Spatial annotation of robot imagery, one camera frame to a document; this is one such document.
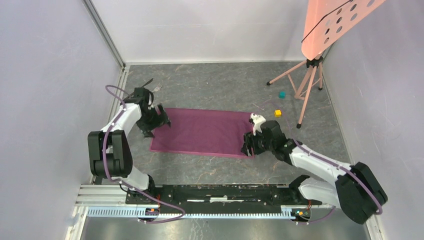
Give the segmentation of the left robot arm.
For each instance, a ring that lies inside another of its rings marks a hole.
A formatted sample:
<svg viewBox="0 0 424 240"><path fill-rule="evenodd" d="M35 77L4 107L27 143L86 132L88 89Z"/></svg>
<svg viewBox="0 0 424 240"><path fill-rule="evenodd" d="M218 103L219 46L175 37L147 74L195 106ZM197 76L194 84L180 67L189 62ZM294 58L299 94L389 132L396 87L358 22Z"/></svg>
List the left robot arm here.
<svg viewBox="0 0 424 240"><path fill-rule="evenodd" d="M145 87L136 87L129 96L120 99L120 106L111 121L101 130L87 136L91 173L109 179L138 192L145 204L157 198L152 177L138 170L128 142L128 134L137 126L143 137L154 138L153 131L171 121L162 104L154 104L154 93Z"/></svg>

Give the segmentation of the purple cloth napkin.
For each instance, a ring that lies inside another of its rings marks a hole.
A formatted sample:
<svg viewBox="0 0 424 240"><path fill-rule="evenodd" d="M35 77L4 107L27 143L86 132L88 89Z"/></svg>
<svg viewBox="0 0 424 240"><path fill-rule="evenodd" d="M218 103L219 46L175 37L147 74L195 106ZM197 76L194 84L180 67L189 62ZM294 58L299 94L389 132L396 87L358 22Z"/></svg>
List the purple cloth napkin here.
<svg viewBox="0 0 424 240"><path fill-rule="evenodd" d="M171 125L153 131L150 151L211 157L246 158L241 149L251 132L251 114L240 111L166 108Z"/></svg>

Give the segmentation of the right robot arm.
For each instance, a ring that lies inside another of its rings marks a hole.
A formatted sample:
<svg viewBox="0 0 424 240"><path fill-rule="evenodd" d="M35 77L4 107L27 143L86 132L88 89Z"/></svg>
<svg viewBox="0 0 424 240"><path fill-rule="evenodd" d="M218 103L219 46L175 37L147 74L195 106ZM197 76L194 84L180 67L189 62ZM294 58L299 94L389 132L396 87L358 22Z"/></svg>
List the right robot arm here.
<svg viewBox="0 0 424 240"><path fill-rule="evenodd" d="M244 134L241 152L256 156L270 152L279 161L304 169L317 177L302 175L291 183L289 199L295 204L316 200L338 208L357 224L383 213L388 196L363 162L354 165L322 155L302 142L287 138L280 124L262 115L251 114L251 131Z"/></svg>

